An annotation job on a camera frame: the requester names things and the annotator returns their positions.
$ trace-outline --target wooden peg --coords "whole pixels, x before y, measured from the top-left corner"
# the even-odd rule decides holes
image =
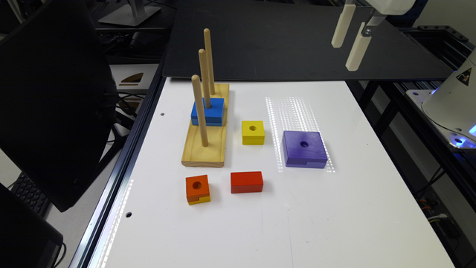
[[[211,38],[210,38],[210,30],[208,28],[203,30],[203,36],[205,38],[205,50],[207,52],[210,94],[215,95],[215,75],[213,74],[213,57],[211,54]]]
[[[199,50],[199,59],[200,59],[200,71],[202,72],[202,85],[203,85],[203,98],[205,99],[205,108],[210,109],[210,92],[208,85],[208,65],[207,65],[207,53],[205,49]]]
[[[199,118],[200,136],[202,137],[202,146],[208,146],[207,124],[205,122],[205,111],[203,110],[202,90],[200,89],[200,77],[192,76],[193,95],[195,96],[196,114]]]

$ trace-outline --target yellow square block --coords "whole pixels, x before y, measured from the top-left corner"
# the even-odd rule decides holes
[[[199,203],[202,203],[202,202],[210,202],[210,201],[211,201],[210,196],[208,196],[208,197],[200,197],[200,198],[199,198],[199,201],[189,202],[188,205],[195,205],[195,204],[199,204]]]
[[[265,143],[265,127],[262,121],[242,121],[241,136],[243,145],[263,145]]]

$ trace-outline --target wooden stand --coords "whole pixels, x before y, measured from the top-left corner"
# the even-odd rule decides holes
[[[223,127],[206,127],[208,146],[202,146],[199,126],[190,122],[181,164],[185,167],[220,168],[225,163],[226,121],[228,111],[229,84],[215,84],[214,98],[225,99]]]
[[[215,84],[213,81],[213,66],[211,66],[210,30],[204,30],[205,47],[208,51],[199,50],[200,69],[202,70],[202,92],[199,92],[199,76],[192,76],[193,91],[197,107],[199,125],[190,122],[184,154],[181,164],[185,167],[220,168],[225,163],[226,121],[228,111],[229,84]],[[210,93],[213,98],[224,99],[223,120],[221,127],[205,126],[205,112],[202,106],[202,96],[205,97],[205,108],[210,108]]]

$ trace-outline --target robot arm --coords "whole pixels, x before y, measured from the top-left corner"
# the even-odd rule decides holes
[[[367,3],[372,5],[374,11],[366,22],[362,22],[358,30],[356,40],[345,65],[349,71],[356,71],[360,66],[360,62],[364,58],[365,51],[367,51],[367,47],[372,39],[373,32],[385,17],[387,15],[405,14],[413,7],[415,0],[367,0]],[[337,28],[331,41],[334,48],[342,46],[355,9],[355,0],[346,0],[344,10],[339,17]]]

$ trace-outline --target keyboard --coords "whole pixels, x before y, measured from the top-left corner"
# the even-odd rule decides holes
[[[13,185],[12,192],[40,217],[45,216],[50,200],[23,172]]]

